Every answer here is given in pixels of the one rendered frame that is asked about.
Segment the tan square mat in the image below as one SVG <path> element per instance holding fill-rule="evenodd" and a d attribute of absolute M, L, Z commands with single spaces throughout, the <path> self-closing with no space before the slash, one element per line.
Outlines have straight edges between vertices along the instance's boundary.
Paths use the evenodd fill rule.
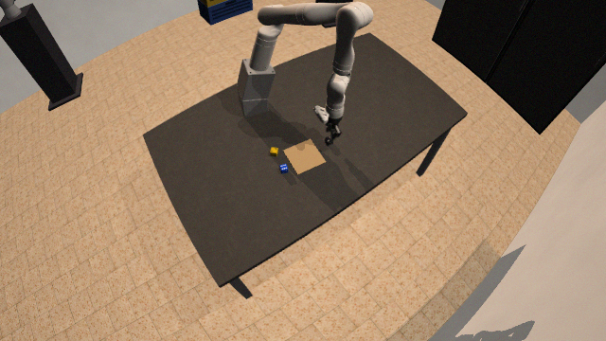
<path fill-rule="evenodd" d="M 297 175 L 326 163 L 310 139 L 283 151 Z"/>

